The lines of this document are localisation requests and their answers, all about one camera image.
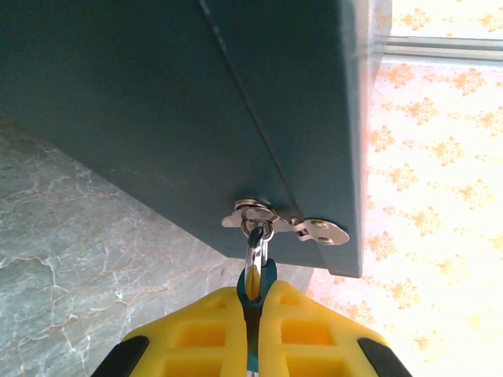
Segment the gray marble surface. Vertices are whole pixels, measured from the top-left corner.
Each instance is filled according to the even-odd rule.
[[[0,119],[2,377],[90,375],[132,328],[234,285],[243,264]],[[312,269],[278,269],[307,289]]]

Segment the marble wall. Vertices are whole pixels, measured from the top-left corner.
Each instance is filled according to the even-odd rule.
[[[1,376],[90,375],[132,328],[234,285],[243,264],[0,119]],[[279,274],[305,291],[312,269]]]

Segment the black rubber edge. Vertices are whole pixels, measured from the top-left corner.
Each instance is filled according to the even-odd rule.
[[[149,343],[149,338],[143,335],[119,343],[91,377],[129,377]]]
[[[412,377],[389,347],[368,338],[360,338],[358,344],[379,377]]]

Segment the floral wallpaper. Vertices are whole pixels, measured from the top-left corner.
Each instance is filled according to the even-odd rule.
[[[381,65],[364,276],[308,295],[380,332],[413,375],[503,375],[503,68]]]
[[[503,5],[494,0],[393,0],[393,36],[503,39]]]

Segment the yellow rubber cover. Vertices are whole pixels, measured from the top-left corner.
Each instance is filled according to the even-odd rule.
[[[235,287],[218,289],[128,334],[149,338],[131,377],[245,376],[246,324]]]
[[[260,377],[378,377],[357,341],[384,339],[284,281],[267,294],[259,330]]]

